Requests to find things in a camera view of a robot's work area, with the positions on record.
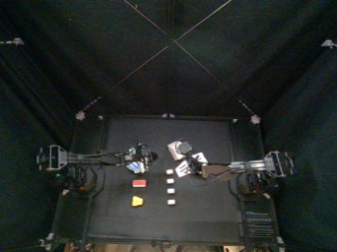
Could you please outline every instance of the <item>metal bracket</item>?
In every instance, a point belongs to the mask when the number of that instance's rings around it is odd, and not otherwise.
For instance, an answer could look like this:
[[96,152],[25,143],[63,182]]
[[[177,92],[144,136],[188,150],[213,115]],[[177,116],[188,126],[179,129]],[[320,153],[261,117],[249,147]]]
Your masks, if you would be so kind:
[[161,249],[172,248],[174,243],[169,240],[153,240],[152,241],[152,246],[153,247],[160,247]]

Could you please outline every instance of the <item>white block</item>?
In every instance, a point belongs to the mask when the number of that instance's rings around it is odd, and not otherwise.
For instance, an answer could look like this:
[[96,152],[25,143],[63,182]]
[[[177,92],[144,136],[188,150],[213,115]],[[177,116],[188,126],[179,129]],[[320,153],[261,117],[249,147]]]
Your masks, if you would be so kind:
[[172,156],[174,158],[174,160],[181,160],[185,156],[177,153],[177,148],[179,146],[183,144],[183,142],[176,141],[174,143],[172,143],[170,145],[168,145],[169,151],[172,153]]
[[166,179],[166,183],[170,185],[170,184],[174,184],[174,178],[168,178]]
[[176,189],[174,188],[169,188],[168,189],[168,194],[176,194]]
[[166,175],[173,175],[174,174],[174,169],[168,169],[166,170]]
[[169,200],[168,205],[176,205],[176,200]]

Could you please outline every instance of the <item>black enclosure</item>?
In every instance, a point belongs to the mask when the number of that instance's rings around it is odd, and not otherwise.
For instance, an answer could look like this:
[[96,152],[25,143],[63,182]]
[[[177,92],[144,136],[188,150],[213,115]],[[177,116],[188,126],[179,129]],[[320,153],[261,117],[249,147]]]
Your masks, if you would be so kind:
[[[288,251],[336,251],[337,47],[322,46],[337,43],[336,17],[332,0],[2,0],[0,251],[41,251],[54,229],[65,241],[243,243],[229,233],[241,220],[227,182],[201,189],[197,201],[200,189],[179,180],[179,196],[197,202],[192,215],[180,211],[189,201],[172,212],[152,194],[157,188],[161,195],[162,171],[176,164],[166,144],[181,137],[224,161],[294,152],[298,176],[276,197],[281,237]],[[133,176],[122,169],[106,170],[94,201],[59,197],[55,176],[37,166],[41,147],[121,151],[134,139],[161,156],[145,175],[152,204],[128,210]],[[212,215],[201,216],[205,202]],[[80,209],[93,210],[90,219]],[[140,232],[164,222],[158,233]]]

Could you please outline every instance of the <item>black table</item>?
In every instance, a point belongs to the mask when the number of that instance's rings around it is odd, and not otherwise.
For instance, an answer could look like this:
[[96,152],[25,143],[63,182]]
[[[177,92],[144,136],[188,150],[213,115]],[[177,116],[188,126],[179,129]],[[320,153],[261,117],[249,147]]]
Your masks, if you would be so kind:
[[[243,206],[231,192],[229,182],[216,181],[205,187],[196,187],[187,176],[166,175],[166,169],[180,164],[168,145],[181,138],[193,144],[195,153],[204,152],[212,162],[229,163],[264,157],[260,126],[249,119],[235,122],[224,118],[120,116],[104,120],[94,117],[78,123],[73,152],[125,152],[132,142],[140,140],[160,158],[144,174],[133,174],[125,167],[105,167],[106,186],[94,199],[61,195],[51,232],[53,247],[66,241],[154,245],[245,243],[245,228],[239,217]],[[132,187],[136,178],[148,180],[146,188]],[[176,179],[172,187],[177,193],[173,196],[166,193],[166,178]],[[199,176],[193,181],[205,183]],[[133,196],[145,199],[144,206],[132,206]],[[169,206],[169,199],[176,199],[177,205]],[[261,199],[261,203],[253,205],[256,209],[257,206],[259,212],[265,210],[277,222],[273,202]]]

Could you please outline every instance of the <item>wire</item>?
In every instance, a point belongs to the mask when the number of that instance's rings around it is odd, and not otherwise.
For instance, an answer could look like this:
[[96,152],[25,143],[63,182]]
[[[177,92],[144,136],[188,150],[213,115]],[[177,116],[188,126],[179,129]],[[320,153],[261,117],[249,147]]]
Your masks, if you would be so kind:
[[209,181],[208,183],[205,184],[196,184],[192,180],[192,177],[191,177],[191,173],[188,173],[188,179],[189,179],[189,182],[197,186],[197,187],[204,187],[204,186],[208,186],[211,185],[212,183],[215,183],[223,176],[225,176],[227,174],[232,173],[233,171],[236,171],[237,169],[232,169],[229,170],[228,172],[223,173],[221,175],[219,175],[212,181]]

